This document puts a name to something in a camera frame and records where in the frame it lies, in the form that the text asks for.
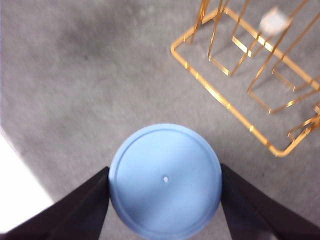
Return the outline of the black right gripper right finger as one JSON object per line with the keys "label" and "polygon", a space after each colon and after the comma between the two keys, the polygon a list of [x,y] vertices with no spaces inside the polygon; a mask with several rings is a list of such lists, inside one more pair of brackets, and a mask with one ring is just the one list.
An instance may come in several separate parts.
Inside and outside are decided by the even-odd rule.
{"label": "black right gripper right finger", "polygon": [[221,164],[221,203],[233,240],[318,240],[320,228]]}

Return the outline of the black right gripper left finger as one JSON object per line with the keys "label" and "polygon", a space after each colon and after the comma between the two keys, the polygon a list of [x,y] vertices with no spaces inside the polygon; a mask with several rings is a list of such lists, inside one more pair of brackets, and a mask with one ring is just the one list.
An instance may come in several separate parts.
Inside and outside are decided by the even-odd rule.
{"label": "black right gripper left finger", "polygon": [[2,240],[98,240],[109,207],[109,167],[52,206],[1,234]]}

